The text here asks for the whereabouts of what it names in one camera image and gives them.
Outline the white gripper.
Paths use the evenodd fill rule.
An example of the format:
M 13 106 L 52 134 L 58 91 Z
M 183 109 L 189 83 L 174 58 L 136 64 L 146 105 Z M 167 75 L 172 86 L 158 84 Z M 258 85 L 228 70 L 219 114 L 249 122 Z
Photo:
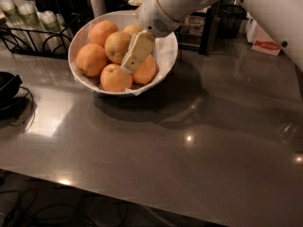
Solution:
M 131 74 L 153 51 L 156 38 L 164 38 L 179 27 L 160 4 L 160 0 L 144 0 L 136 10 L 138 23 L 147 31 L 134 33 L 128 51 L 121 63 L 121 70 Z

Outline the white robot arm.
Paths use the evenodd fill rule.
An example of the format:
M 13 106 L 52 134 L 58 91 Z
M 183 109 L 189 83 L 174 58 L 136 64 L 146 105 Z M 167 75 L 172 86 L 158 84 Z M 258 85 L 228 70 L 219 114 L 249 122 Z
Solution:
M 174 31 L 192 12 L 219 0 L 144 0 L 136 11 L 143 31 L 132 37 L 121 68 L 132 73 L 152 52 L 154 40 Z M 303 0 L 237 0 L 303 70 Z

